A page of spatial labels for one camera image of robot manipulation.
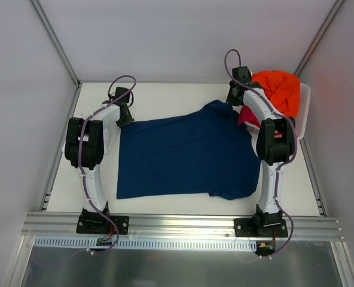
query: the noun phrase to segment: red cloth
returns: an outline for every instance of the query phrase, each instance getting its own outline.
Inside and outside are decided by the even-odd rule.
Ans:
[[[253,74],[253,82],[259,82],[265,95],[278,111],[288,117],[296,117],[300,107],[301,83],[297,76],[284,71],[262,71]],[[243,106],[238,124],[249,122],[260,127],[260,123],[248,106]]]

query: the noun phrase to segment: white table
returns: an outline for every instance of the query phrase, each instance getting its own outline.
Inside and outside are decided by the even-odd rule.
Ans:
[[[120,84],[130,87],[131,84]],[[109,83],[83,84],[75,115],[91,114],[107,99]],[[135,102],[130,108],[135,120],[174,117],[198,111],[212,100],[226,100],[227,84],[137,84]],[[112,213],[192,214],[192,215],[252,215],[261,194],[261,179],[253,195],[226,200],[208,194],[148,196],[116,199],[120,129],[100,167],[102,185]],[[47,211],[81,212],[84,194],[76,171],[68,160],[61,159]],[[297,158],[286,168],[282,207],[295,216],[318,216],[309,174],[300,145]]]

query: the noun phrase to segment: pink cloth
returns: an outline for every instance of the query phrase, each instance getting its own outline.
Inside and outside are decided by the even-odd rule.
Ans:
[[[245,121],[254,124],[257,127],[261,127],[260,122],[248,106],[243,106],[239,112],[238,124],[243,124]]]

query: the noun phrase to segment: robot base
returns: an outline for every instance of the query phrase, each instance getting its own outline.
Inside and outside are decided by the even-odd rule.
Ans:
[[[236,237],[274,237],[274,231],[276,238],[287,238],[289,236],[286,226],[286,221],[281,220],[280,224],[257,228],[253,218],[236,218],[234,220],[234,232]]]
[[[129,230],[129,216],[109,215],[108,205],[102,211],[117,226],[120,235],[127,235]],[[111,231],[109,222],[96,212],[89,212],[83,209],[77,222],[76,233],[78,234],[108,234]]]
[[[236,237],[271,237],[271,238],[287,238],[287,226],[284,219],[280,220],[280,224],[257,227],[255,216],[252,218],[236,218],[234,220],[234,232]],[[258,256],[269,256],[276,251],[275,239],[265,242],[257,240],[257,249],[254,252]]]

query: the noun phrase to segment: white basket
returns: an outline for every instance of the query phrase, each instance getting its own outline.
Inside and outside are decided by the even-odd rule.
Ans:
[[[295,132],[298,139],[302,139],[306,129],[307,116],[309,114],[311,89],[308,85],[301,83],[301,101],[298,114],[295,118]],[[259,128],[253,124],[245,122],[249,133],[258,133]]]

